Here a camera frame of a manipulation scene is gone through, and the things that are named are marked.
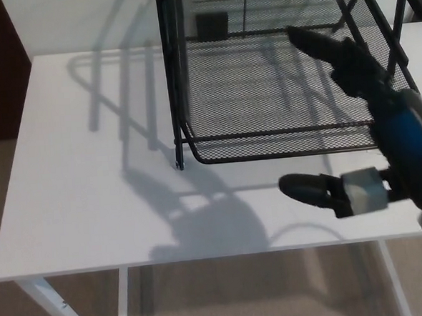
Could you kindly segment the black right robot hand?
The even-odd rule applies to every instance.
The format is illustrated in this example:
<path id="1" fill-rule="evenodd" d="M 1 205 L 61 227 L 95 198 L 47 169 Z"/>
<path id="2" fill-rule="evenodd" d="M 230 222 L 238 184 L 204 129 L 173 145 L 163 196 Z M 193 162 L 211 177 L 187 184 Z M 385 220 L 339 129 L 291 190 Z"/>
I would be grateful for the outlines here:
<path id="1" fill-rule="evenodd" d="M 374 167 L 327 174 L 287 174 L 280 191 L 298 202 L 331 209 L 339 219 L 381 211 L 410 199 L 422 211 L 422 98 L 412 89 L 397 92 L 387 71 L 348 37 L 337 41 L 320 33 L 288 26 L 295 48 L 333 67 L 331 78 L 348 96 L 367 103 L 373 121 L 369 134 L 388 161 Z"/>

